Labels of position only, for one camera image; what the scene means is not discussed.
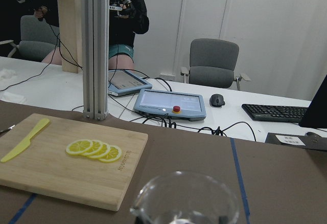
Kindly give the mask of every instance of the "touchscreen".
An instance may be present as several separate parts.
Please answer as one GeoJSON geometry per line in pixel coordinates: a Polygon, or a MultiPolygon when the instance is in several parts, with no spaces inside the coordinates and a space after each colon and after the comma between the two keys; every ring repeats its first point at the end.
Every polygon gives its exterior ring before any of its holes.
{"type": "Polygon", "coordinates": [[[108,72],[108,80],[118,89],[132,88],[144,85],[144,83],[140,82],[124,71],[108,72]]]}
{"type": "Polygon", "coordinates": [[[169,94],[160,92],[148,92],[143,93],[140,105],[173,108],[178,105],[184,110],[201,111],[200,99],[198,96],[192,95],[180,95],[169,94]]]}

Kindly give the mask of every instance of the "glass beaker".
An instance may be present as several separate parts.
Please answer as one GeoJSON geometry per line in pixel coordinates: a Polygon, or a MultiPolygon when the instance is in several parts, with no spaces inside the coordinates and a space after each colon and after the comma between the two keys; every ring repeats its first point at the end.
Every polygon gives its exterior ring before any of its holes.
{"type": "Polygon", "coordinates": [[[237,199],[222,182],[190,171],[151,179],[130,208],[143,224],[235,224],[237,199]]]}

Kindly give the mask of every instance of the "lemon slice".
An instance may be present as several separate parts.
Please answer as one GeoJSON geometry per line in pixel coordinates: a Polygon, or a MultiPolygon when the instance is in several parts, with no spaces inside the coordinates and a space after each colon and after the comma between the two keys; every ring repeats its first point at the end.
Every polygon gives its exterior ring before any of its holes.
{"type": "Polygon", "coordinates": [[[93,141],[93,146],[85,153],[82,153],[82,156],[94,155],[102,149],[103,147],[102,141],[99,140],[92,140],[92,141],[93,141]]]}
{"type": "Polygon", "coordinates": [[[83,139],[71,142],[66,147],[66,152],[70,155],[80,155],[92,148],[93,142],[91,140],[83,139]]]}
{"type": "Polygon", "coordinates": [[[107,155],[110,151],[110,146],[109,144],[102,142],[102,148],[95,154],[93,155],[87,155],[88,158],[90,159],[99,159],[102,158],[103,156],[107,155]]]}
{"type": "Polygon", "coordinates": [[[104,157],[98,159],[104,163],[110,163],[118,160],[122,156],[122,150],[118,146],[110,145],[110,151],[104,157]]]}

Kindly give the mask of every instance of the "cutting board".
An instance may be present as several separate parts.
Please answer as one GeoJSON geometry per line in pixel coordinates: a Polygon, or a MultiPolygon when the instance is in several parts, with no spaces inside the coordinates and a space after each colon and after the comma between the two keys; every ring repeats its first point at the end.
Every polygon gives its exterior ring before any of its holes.
{"type": "Polygon", "coordinates": [[[0,137],[0,158],[42,118],[49,125],[15,158],[0,163],[0,184],[102,209],[118,211],[148,139],[145,133],[32,114],[0,137]],[[66,146],[96,139],[122,149],[118,161],[71,156],[66,146]]]}

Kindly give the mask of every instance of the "keyboard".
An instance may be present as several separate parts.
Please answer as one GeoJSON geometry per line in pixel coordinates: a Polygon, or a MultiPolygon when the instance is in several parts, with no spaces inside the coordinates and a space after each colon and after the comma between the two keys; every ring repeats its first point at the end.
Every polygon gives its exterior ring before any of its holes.
{"type": "Polygon", "coordinates": [[[298,123],[307,107],[243,104],[242,108],[257,121],[298,123]]]}

